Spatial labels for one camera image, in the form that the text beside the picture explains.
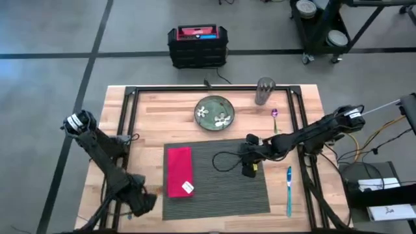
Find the plate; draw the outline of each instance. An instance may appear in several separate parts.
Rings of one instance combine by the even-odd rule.
[[[224,97],[207,96],[195,107],[196,122],[204,129],[219,131],[227,128],[234,120],[234,107]]]

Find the concrete floor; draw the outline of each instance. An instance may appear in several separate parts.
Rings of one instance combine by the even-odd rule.
[[[91,52],[106,1],[0,0],[0,54]],[[342,9],[348,29],[355,33],[373,8]],[[236,0],[115,0],[100,51],[167,51],[166,33],[181,24],[216,23],[229,31],[230,49],[300,49],[287,1],[264,4]],[[385,9],[356,47],[416,47],[416,26],[398,8]],[[415,53],[349,54],[332,66],[327,57],[304,66],[300,55],[229,56],[220,73],[233,84],[253,84],[262,76],[281,84],[318,84],[324,109],[364,104],[366,109],[416,91]],[[7,214],[0,233],[10,227],[34,233],[62,147],[62,120],[73,104],[88,59],[0,60],[0,207]],[[214,71],[177,70],[168,57],[99,58],[84,99],[84,109],[99,118],[108,85],[224,83]],[[357,133],[360,141],[378,126],[398,116],[396,107],[367,115]],[[401,122],[386,130],[377,145],[408,128]],[[408,134],[370,155],[369,162],[393,161],[402,181],[414,180],[414,135]],[[342,140],[339,153],[353,144]],[[48,233],[73,228],[88,166],[88,156],[73,144],[53,210]],[[362,230],[409,233],[405,222],[354,224]]]

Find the spoon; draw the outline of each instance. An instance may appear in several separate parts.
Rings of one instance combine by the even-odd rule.
[[[277,134],[278,133],[278,127],[276,125],[276,117],[278,117],[278,110],[277,109],[272,110],[272,117],[274,119],[274,134]]]

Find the white flower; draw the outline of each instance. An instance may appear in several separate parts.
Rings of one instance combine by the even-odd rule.
[[[227,116],[224,113],[221,113],[219,116],[215,116],[215,126],[220,127],[222,125],[227,126],[229,125],[229,120],[231,119],[231,116]]]
[[[205,114],[208,114],[209,113],[209,111],[208,110],[205,110],[205,107],[201,107],[201,109],[198,109],[197,111],[196,111],[196,115],[198,115],[198,117],[205,117]]]

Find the wooden tabletop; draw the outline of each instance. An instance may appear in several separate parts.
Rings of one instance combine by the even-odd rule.
[[[317,86],[314,84],[300,86],[302,87],[308,122],[319,120],[324,115],[324,111]],[[124,86],[109,86],[107,89],[99,128],[108,135],[116,134],[124,88]],[[206,131],[194,121],[194,107],[201,98],[209,95],[223,96],[230,100],[235,108],[234,122],[223,131]],[[134,133],[140,134],[140,139],[132,143],[127,170],[132,174],[146,176],[145,186],[150,192],[157,193],[158,198],[155,207],[148,214],[133,217],[131,220],[126,216],[120,217],[118,231],[310,231],[296,150],[291,151],[287,158],[281,162],[263,162],[270,213],[162,221],[163,195],[161,188],[163,185],[164,144],[245,138],[248,133],[262,138],[270,137],[273,135],[273,118],[270,116],[270,111],[273,108],[279,110],[277,117],[279,133],[293,132],[287,96],[284,91],[273,92],[263,106],[257,106],[254,103],[254,96],[255,91],[141,92],[134,130]],[[130,102],[127,110],[131,109],[131,105]],[[295,107],[301,127],[296,99]],[[125,121],[125,132],[127,132],[128,116],[129,112],[127,112],[127,120]],[[335,157],[330,150],[324,149],[324,154],[335,162]],[[324,197],[341,220],[346,222],[348,207],[341,179],[333,166],[323,157],[318,157],[317,164]],[[291,218],[286,216],[286,170],[288,166],[292,166]],[[90,162],[75,228],[84,225],[86,221],[82,218],[89,219],[99,207],[102,182],[103,174],[93,161]],[[320,225],[317,203],[315,199],[313,200],[317,223]],[[123,205],[122,212],[128,211],[128,206]]]

